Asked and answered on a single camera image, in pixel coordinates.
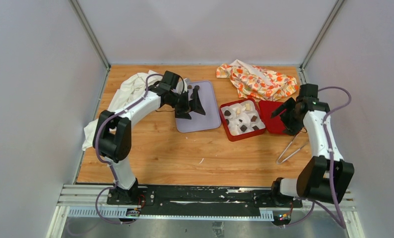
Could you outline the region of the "metal tweezers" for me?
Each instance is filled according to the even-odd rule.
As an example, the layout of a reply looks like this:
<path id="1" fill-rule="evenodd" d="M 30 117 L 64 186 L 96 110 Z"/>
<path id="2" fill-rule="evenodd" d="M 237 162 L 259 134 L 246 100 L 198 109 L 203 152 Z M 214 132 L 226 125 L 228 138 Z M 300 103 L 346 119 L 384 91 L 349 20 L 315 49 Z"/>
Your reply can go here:
<path id="1" fill-rule="evenodd" d="M 285 162 L 287 162 L 290 158 L 298 154 L 302 149 L 304 149 L 308 144 L 309 140 L 306 138 L 301 145 L 298 145 L 297 147 L 294 148 L 292 151 L 292 147 L 296 145 L 296 142 L 301 138 L 300 133 L 293 136 L 291 141 L 288 143 L 288 145 L 284 148 L 284 150 L 281 152 L 281 154 L 278 156 L 276 159 L 276 164 L 281 165 Z"/>

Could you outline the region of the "dark square chocolate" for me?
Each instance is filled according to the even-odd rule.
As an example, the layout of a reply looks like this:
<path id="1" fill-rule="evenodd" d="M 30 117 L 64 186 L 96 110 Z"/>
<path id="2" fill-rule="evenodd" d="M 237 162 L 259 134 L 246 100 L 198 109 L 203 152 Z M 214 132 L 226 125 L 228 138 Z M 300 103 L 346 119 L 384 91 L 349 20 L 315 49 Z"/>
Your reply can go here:
<path id="1" fill-rule="evenodd" d="M 242 125 L 240 127 L 240 130 L 244 133 L 248 128 L 245 125 Z"/>

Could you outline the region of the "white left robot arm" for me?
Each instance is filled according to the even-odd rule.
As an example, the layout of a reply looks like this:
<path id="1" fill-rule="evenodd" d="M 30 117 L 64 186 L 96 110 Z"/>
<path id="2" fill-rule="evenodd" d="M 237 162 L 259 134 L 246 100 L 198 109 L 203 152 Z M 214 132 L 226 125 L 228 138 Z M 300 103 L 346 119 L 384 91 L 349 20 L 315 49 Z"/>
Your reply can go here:
<path id="1" fill-rule="evenodd" d="M 113 175 L 114 185 L 109 188 L 127 205 L 140 197 L 138 179 L 129 162 L 132 148 L 132 129 L 153 111 L 168 105 L 175 118 L 191 119 L 191 112 L 205 115 L 199 98 L 199 86 L 190 86 L 178 74 L 166 71 L 161 79 L 150 84 L 152 74 L 145 79 L 144 92 L 125 107 L 114 112 L 104 110 L 98 118 L 94 142 L 97 159 L 106 164 Z"/>

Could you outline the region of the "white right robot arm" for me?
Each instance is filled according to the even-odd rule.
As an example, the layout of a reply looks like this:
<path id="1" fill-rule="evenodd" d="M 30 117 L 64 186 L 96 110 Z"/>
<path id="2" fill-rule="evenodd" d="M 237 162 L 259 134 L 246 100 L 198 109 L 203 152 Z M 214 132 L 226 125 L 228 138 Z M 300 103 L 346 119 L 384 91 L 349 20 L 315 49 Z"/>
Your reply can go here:
<path id="1" fill-rule="evenodd" d="M 296 136 L 305 128 L 311 146 L 311 159 L 297 178 L 277 178 L 271 186 L 271 203 L 282 207 L 291 197 L 334 204 L 338 206 L 354 175 L 354 165 L 346 162 L 336 145 L 331 128 L 331 114 L 348 106 L 352 97 L 339 88 L 348 99 L 330 109 L 318 98 L 321 89 L 316 84 L 303 84 L 296 99 L 290 98 L 271 113 L 280 117 L 284 133 Z"/>

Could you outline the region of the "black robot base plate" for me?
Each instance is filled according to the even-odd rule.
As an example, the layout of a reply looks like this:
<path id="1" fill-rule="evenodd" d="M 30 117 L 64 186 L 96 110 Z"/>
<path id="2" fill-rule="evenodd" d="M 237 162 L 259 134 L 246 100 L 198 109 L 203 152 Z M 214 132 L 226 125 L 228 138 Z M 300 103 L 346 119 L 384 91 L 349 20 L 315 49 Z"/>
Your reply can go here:
<path id="1" fill-rule="evenodd" d="M 131 195 L 110 189 L 108 205 L 137 205 L 144 215 L 255 217 L 261 209 L 290 211 L 301 201 L 279 195 L 270 187 L 140 185 Z"/>

